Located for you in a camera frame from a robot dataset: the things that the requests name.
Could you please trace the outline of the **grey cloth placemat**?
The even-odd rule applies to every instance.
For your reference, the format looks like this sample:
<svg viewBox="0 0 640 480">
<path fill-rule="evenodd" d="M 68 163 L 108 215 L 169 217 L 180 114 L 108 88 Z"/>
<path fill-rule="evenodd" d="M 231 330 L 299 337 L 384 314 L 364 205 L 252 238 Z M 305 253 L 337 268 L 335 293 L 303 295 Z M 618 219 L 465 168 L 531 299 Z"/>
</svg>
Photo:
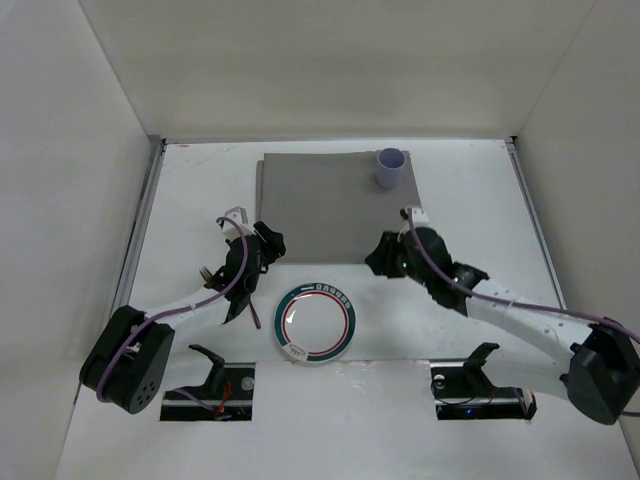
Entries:
<svg viewBox="0 0 640 480">
<path fill-rule="evenodd" d="M 266 153 L 257 163 L 256 219 L 284 237 L 286 264 L 361 264 L 400 210 L 421 204 L 410 154 L 389 189 L 377 151 Z"/>
</svg>

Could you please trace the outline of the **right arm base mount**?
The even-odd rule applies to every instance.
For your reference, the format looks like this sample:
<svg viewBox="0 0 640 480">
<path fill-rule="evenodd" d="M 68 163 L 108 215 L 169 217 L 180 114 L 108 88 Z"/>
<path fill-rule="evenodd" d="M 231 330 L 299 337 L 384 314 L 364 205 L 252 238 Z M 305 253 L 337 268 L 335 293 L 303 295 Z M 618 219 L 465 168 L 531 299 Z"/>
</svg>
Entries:
<svg viewBox="0 0 640 480">
<path fill-rule="evenodd" d="M 524 420 L 537 413 L 535 394 L 498 387 L 483 371 L 496 343 L 482 343 L 468 357 L 430 363 L 430 389 L 439 421 Z"/>
</svg>

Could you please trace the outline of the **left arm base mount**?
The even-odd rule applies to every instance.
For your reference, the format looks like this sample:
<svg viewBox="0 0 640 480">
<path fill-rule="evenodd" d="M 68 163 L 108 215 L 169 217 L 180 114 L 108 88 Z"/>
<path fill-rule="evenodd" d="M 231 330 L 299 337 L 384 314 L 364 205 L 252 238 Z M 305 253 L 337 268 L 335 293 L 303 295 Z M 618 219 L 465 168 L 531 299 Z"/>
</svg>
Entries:
<svg viewBox="0 0 640 480">
<path fill-rule="evenodd" d="M 230 362 L 200 345 L 170 357 L 162 382 L 163 422 L 249 422 L 254 362 Z"/>
</svg>

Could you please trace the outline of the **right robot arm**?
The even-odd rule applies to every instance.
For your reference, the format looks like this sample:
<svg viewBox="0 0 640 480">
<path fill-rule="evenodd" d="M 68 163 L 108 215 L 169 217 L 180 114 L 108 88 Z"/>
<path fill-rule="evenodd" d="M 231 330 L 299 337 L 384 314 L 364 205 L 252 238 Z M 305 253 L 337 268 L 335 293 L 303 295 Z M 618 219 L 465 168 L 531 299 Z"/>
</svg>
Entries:
<svg viewBox="0 0 640 480">
<path fill-rule="evenodd" d="M 457 262 L 429 227 L 383 232 L 365 258 L 377 276 L 409 278 L 441 307 L 482 321 L 547 356 L 538 365 L 496 365 L 485 381 L 525 377 L 543 392 L 568 400 L 579 412 L 611 425 L 628 415 L 639 390 L 639 337 L 619 322 L 582 312 L 531 304 L 471 265 Z"/>
</svg>

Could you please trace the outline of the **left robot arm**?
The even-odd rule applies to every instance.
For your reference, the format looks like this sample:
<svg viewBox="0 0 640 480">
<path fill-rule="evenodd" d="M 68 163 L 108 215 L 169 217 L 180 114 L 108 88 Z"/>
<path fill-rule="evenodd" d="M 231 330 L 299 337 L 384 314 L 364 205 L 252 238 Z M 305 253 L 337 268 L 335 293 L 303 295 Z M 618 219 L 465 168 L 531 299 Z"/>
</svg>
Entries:
<svg viewBox="0 0 640 480">
<path fill-rule="evenodd" d="M 137 414 L 161 391 L 197 404 L 209 394 L 229 393 L 224 359 L 194 339 L 239 317 L 286 247 L 283 235 L 262 221 L 248 225 L 227 215 L 217 222 L 228 251 L 216 272 L 201 268 L 202 287 L 148 312 L 124 305 L 112 313 L 79 373 L 100 402 Z"/>
</svg>

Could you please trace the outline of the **purple cup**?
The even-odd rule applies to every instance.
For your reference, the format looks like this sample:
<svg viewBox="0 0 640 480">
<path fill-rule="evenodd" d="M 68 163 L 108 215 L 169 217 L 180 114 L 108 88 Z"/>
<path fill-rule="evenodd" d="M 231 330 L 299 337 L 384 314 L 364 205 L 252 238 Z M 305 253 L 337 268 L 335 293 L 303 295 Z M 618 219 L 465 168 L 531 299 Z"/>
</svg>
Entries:
<svg viewBox="0 0 640 480">
<path fill-rule="evenodd" d="M 394 188 L 403 173 L 406 155 L 396 148 L 385 148 L 377 153 L 376 182 L 384 189 Z"/>
</svg>

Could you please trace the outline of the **white plate green red rim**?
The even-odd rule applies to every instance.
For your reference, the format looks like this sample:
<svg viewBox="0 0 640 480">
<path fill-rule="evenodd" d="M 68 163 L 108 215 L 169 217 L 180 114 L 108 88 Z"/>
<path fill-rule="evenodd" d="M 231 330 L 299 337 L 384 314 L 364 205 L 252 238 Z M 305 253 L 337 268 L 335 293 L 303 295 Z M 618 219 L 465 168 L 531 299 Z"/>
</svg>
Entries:
<svg viewBox="0 0 640 480">
<path fill-rule="evenodd" d="M 291 361 L 307 365 L 338 359 L 350 346 L 355 330 L 356 312 L 349 297 L 321 282 L 289 291 L 273 319 L 278 346 Z"/>
</svg>

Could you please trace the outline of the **brown wooden spoon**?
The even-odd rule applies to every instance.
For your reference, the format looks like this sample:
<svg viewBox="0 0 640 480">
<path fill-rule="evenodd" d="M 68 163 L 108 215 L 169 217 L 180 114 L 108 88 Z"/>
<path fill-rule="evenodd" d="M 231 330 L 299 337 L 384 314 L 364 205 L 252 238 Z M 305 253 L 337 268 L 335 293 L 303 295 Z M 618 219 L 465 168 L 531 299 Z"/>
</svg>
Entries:
<svg viewBox="0 0 640 480">
<path fill-rule="evenodd" d="M 254 325 L 255 325 L 256 329 L 260 330 L 262 328 L 262 323 L 261 323 L 261 320 L 260 320 L 259 315 L 257 313 L 257 310 L 256 310 L 256 308 L 255 308 L 255 306 L 254 306 L 254 304 L 253 304 L 253 302 L 251 300 L 249 301 L 249 308 L 250 308 L 250 311 L 251 311 L 251 316 L 252 316 Z"/>
</svg>

